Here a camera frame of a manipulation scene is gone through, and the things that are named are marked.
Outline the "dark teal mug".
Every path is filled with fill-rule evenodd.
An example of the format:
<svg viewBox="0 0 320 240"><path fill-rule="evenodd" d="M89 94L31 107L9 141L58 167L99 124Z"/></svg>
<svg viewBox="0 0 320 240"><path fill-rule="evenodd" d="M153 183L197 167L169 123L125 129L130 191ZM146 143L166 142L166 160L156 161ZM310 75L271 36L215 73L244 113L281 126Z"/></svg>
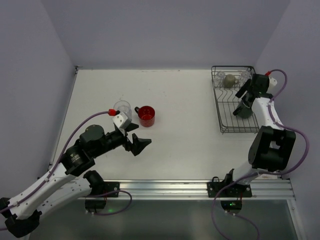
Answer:
<svg viewBox="0 0 320 240"><path fill-rule="evenodd" d="M248 119L253 115L253 111L243 100L241 100L232 114L242 119Z"/></svg>

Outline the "red mug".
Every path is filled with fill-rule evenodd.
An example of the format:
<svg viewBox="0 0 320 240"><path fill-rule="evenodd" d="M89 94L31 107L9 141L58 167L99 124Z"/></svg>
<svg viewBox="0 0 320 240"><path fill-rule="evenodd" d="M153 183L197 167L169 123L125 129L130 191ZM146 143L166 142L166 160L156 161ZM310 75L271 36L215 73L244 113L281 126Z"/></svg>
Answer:
<svg viewBox="0 0 320 240"><path fill-rule="evenodd" d="M136 106L134 111L137 113L141 126L149 128L154 125L156 112L153 107L148 105L142 107Z"/></svg>

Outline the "clear faceted glass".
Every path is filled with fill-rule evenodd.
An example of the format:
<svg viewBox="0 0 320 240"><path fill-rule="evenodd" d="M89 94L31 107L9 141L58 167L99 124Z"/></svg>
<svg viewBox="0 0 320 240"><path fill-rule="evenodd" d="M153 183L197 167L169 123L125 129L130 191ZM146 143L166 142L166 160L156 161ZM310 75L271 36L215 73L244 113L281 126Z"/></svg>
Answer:
<svg viewBox="0 0 320 240"><path fill-rule="evenodd" d="M114 104L113 108L117 111L125 113L129 119L132 119L131 105L127 101L119 100Z"/></svg>

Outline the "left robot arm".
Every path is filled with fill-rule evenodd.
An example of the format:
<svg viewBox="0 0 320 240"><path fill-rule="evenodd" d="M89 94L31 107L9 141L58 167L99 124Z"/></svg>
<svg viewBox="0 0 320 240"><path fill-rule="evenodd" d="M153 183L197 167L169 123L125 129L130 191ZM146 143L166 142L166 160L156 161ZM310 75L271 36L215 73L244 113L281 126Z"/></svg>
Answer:
<svg viewBox="0 0 320 240"><path fill-rule="evenodd" d="M134 156L151 144L151 139L132 135L119 129L105 133L100 125L90 125L75 144L32 186L15 197L0 200L0 213L5 217L5 229L17 238L33 232L45 214L81 197L105 197L116 191L106 190L102 177L90 168L95 159L120 146Z"/></svg>

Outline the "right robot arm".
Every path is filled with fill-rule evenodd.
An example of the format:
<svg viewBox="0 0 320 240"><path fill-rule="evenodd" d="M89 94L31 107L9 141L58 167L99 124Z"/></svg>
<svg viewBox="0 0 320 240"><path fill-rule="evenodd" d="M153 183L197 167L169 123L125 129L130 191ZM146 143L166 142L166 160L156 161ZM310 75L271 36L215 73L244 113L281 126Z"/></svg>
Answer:
<svg viewBox="0 0 320 240"><path fill-rule="evenodd" d="M268 92L268 74L253 74L236 93L241 99L233 115L246 119L255 115L259 131L249 151L247 161L225 175L223 186L234 184L241 188L262 174L283 171L289 162L296 133L287 130L276 112L274 96Z"/></svg>

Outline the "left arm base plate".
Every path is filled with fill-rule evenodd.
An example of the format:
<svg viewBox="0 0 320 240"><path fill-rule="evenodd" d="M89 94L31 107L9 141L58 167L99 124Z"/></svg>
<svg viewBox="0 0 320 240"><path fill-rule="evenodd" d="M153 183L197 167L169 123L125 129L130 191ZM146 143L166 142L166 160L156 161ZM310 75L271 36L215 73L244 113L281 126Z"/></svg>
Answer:
<svg viewBox="0 0 320 240"><path fill-rule="evenodd" d="M117 190L120 190L120 183L118 181L104 181L103 183L94 184L88 196L102 195Z"/></svg>

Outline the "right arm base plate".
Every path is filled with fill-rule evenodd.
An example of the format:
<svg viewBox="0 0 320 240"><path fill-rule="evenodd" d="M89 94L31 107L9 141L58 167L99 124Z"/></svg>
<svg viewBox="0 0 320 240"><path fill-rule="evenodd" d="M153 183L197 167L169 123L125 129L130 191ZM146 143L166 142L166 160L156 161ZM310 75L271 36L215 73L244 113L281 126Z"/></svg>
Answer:
<svg viewBox="0 0 320 240"><path fill-rule="evenodd" d="M222 188L228 186L232 182L233 181L228 176L223 180L214 176L211 181L206 183L208 197L214 198ZM241 185L238 183L226 188L219 195L220 198L251 198L252 196L253 194L250 185Z"/></svg>

